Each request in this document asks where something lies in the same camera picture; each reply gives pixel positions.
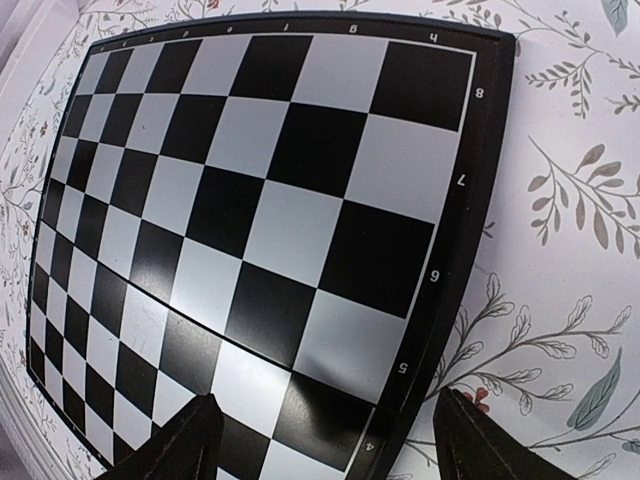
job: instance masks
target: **chessboard border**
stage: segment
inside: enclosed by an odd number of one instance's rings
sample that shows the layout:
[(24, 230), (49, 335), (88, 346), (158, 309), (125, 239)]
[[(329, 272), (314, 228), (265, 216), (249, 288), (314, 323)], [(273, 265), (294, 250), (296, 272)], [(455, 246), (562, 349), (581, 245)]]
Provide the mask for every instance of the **chessboard border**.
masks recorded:
[[(353, 25), (357, 25), (356, 32), (350, 31)], [(432, 245), (425, 270), (438, 270), (440, 272), (440, 280), (436, 283), (430, 283), (423, 279), (419, 285), (419, 294), (408, 319), (407, 330), (405, 331), (402, 345), (398, 350), (394, 368), (400, 363), (404, 363), (402, 354), (407, 349), (411, 349), (414, 353), (419, 352), (420, 355), (417, 358), (414, 357), (413, 373), (404, 377), (407, 382), (407, 385), (403, 388), (405, 393), (401, 398), (396, 398), (392, 402), (396, 403), (397, 407), (391, 410), (383, 407), (375, 409), (372, 418), (370, 418), (368, 430), (364, 432), (359, 442), (360, 448), (355, 451), (351, 464), (346, 471), (346, 480), (383, 480), (395, 463), (406, 435), (413, 426), (416, 415), (422, 406), (424, 396), (453, 328), (459, 304), (473, 267), (502, 147), (513, 76), (516, 39), (506, 32), (491, 31), (464, 24), (452, 24), (451, 22), (424, 17), (360, 12), (295, 11), (242, 14), (194, 20), (161, 25), (100, 40), (94, 42), (89, 48), (70, 92), (69, 101), (60, 122), (60, 129), (56, 134), (51, 161), (47, 167), (45, 189), (48, 186), (46, 180), (51, 177), (55, 154), (62, 137), (62, 128), (70, 110), (71, 100), (75, 96), (82, 73), (92, 55), (144, 45), (150, 42), (160, 43), (180, 40), (187, 36), (189, 38), (199, 38), (220, 35), (230, 32), (227, 31), (229, 27), (235, 28), (235, 30), (232, 30), (234, 34), (274, 34), (278, 31), (286, 31), (289, 34), (357, 33), (358, 36), (378, 36), (403, 42), (430, 44), (431, 46), (436, 46), (436, 48), (463, 50), (470, 54), (475, 54), (475, 70), (471, 72), (473, 78), (471, 79), (471, 90), (467, 100), (467, 112), (464, 118), (464, 126), (460, 132), (460, 146), (452, 174), (452, 179), (459, 178), (460, 183), (464, 183), (461, 185), (464, 189), (460, 194), (455, 194), (453, 189), (450, 188), (447, 193), (445, 206), (440, 217), (441, 221), (435, 233), (434, 244)], [(444, 47), (442, 44), (437, 44), (438, 36), (443, 33), (448, 40)], [(477, 43), (469, 45), (471, 43), (470, 36), (474, 37)], [(485, 103), (492, 105), (492, 108), (482, 109), (478, 105), (476, 105), (475, 109), (473, 108), (472, 104), (474, 102), (471, 101), (471, 93), (475, 88), (478, 88), (477, 85), (482, 85), (485, 92), (487, 92)], [(465, 172), (465, 182), (460, 178), (461, 172)], [(38, 390), (65, 424), (74, 432), (76, 438), (106, 468), (110, 468), (111, 465), (106, 462), (88, 439), (84, 435), (78, 434), (75, 425), (73, 425), (62, 408), (53, 401), (46, 387), (41, 384), (31, 369), (31, 336), (29, 334), (31, 291), (33, 272), (36, 265), (35, 254), (37, 251), (40, 216), (45, 199), (46, 191), (43, 189), (34, 233), (28, 300), (26, 302), (26, 370), (38, 386)], [(446, 218), (453, 218), (455, 221), (445, 225), (446, 222), (442, 221), (442, 219)], [(387, 387), (389, 387), (391, 375), (387, 379), (385, 392), (388, 390)], [(370, 441), (375, 442), (375, 445), (380, 448), (376, 448), (372, 452), (362, 448)]]

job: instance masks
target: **green leaf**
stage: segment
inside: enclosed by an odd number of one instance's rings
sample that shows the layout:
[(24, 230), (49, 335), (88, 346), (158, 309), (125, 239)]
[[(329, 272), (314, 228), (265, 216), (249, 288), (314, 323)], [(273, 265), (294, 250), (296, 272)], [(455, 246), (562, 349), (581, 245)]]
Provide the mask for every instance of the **green leaf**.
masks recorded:
[(622, 444), (622, 449), (625, 452), (635, 453), (640, 455), (640, 440), (634, 438), (633, 440), (626, 441)]
[(573, 411), (567, 420), (567, 427), (583, 431), (594, 426), (602, 416), (605, 408), (611, 400), (611, 396), (620, 380), (620, 357), (622, 349), (618, 350), (618, 356), (607, 374), (598, 380)]
[(627, 28), (629, 0), (602, 0), (602, 8), (617, 37)]

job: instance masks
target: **leaf pattern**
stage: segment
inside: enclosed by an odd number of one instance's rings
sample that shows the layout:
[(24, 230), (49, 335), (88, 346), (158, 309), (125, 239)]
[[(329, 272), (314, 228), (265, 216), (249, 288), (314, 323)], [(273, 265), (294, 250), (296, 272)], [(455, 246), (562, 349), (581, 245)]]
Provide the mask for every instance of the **leaf pattern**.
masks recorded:
[(567, 420), (567, 426), (575, 430), (587, 430), (594, 426), (604, 413), (620, 380), (622, 349), (607, 374), (598, 380), (582, 398)]

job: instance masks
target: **white square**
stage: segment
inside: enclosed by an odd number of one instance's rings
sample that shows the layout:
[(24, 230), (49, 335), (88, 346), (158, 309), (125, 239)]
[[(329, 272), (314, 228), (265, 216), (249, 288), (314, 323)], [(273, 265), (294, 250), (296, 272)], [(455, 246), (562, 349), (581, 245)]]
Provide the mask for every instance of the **white square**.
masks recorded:
[(211, 391), (223, 412), (271, 438), (291, 374), (223, 342)]
[(113, 463), (113, 430), (89, 405), (84, 406), (84, 413), (87, 439), (108, 462)]
[(47, 318), (55, 325), (59, 332), (64, 332), (67, 313), (67, 292), (49, 277), (49, 291), (47, 292)]
[(40, 310), (40, 307), (36, 305), (36, 302), (32, 301), (31, 315), (29, 317), (29, 333), (43, 352), (45, 349), (46, 329), (47, 317), (45, 317), (44, 313)]
[(401, 318), (318, 290), (293, 368), (375, 404), (405, 328)]
[(184, 236), (204, 167), (158, 157), (142, 218)]
[(215, 36), (202, 40), (182, 93), (227, 96), (251, 35)]
[(82, 72), (82, 78), (78, 84), (76, 95), (92, 94), (96, 91), (107, 58), (109, 58), (108, 53), (101, 53), (89, 57), (87, 65)]
[(98, 260), (124, 278), (129, 278), (139, 229), (138, 217), (109, 205)]
[(180, 95), (147, 93), (142, 97), (127, 138), (127, 148), (160, 153)]
[(260, 471), (260, 478), (278, 480), (344, 480), (345, 474), (300, 452), (271, 441)]
[(100, 141), (102, 130), (107, 121), (114, 97), (115, 95), (105, 94), (93, 95), (91, 97), (89, 110), (87, 110), (87, 115), (84, 117), (82, 129), (80, 130), (81, 140), (89, 140), (91, 142)]
[(86, 371), (87, 363), (84, 358), (82, 358), (69, 342), (64, 340), (62, 348), (62, 375), (83, 400), (85, 399)]
[(133, 49), (127, 68), (118, 85), (118, 93), (144, 93), (156, 66), (163, 43), (142, 45)]
[(188, 238), (182, 244), (171, 306), (224, 334), (242, 262)]
[(206, 164), (266, 178), (288, 108), (289, 102), (227, 98)]
[(89, 317), (87, 363), (112, 387), (116, 384), (120, 342), (95, 318)]
[(151, 419), (118, 391), (113, 404), (113, 431), (134, 450), (151, 438)]
[(91, 165), (86, 193), (107, 204), (111, 201), (123, 153), (124, 148), (104, 143), (98, 145)]
[(40, 222), (38, 231), (38, 246), (36, 248), (36, 262), (42, 269), (51, 274), (51, 260), (53, 259), (53, 244), (55, 242), (55, 232), (44, 222)]
[(51, 167), (51, 178), (55, 178), (61, 183), (67, 183), (71, 161), (73, 160), (73, 154), (76, 152), (77, 144), (78, 139), (76, 138), (60, 137), (56, 155), (53, 159), (53, 167)]
[(93, 298), (93, 279), (96, 276), (97, 263), (84, 252), (73, 249), (71, 272), (69, 273), (69, 295), (85, 311), (91, 311)]
[(83, 199), (84, 195), (75, 188), (69, 185), (64, 187), (56, 229), (71, 242), (76, 240), (76, 230), (78, 229)]
[(169, 309), (131, 285), (127, 286), (120, 340), (154, 367), (160, 352)]
[(314, 35), (294, 102), (369, 112), (388, 41), (356, 35)]
[(369, 115), (345, 198), (438, 223), (459, 138), (457, 132)]
[(60, 408), (64, 408), (62, 375), (60, 375), (60, 372), (53, 366), (51, 360), (46, 357), (44, 359), (44, 383), (53, 401), (56, 402)]
[(164, 426), (193, 397), (195, 397), (193, 392), (158, 371), (156, 394), (153, 400), (153, 421), (161, 427)]
[(317, 286), (341, 205), (329, 195), (265, 182), (244, 259)]

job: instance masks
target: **floral wallpaper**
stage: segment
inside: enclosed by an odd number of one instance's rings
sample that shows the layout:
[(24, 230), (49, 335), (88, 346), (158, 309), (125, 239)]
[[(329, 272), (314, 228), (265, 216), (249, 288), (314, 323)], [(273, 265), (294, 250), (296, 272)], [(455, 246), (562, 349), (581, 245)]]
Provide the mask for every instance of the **floral wallpaper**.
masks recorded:
[(85, 0), (0, 157), (0, 358), (77, 480), (102, 467), (25, 372), (25, 296), (49, 152), (94, 40), (294, 9), (392, 11), (513, 32), (501, 165), (457, 323), (391, 480), (437, 479), (431, 415), (457, 388), (580, 478), (640, 468), (640, 0)]

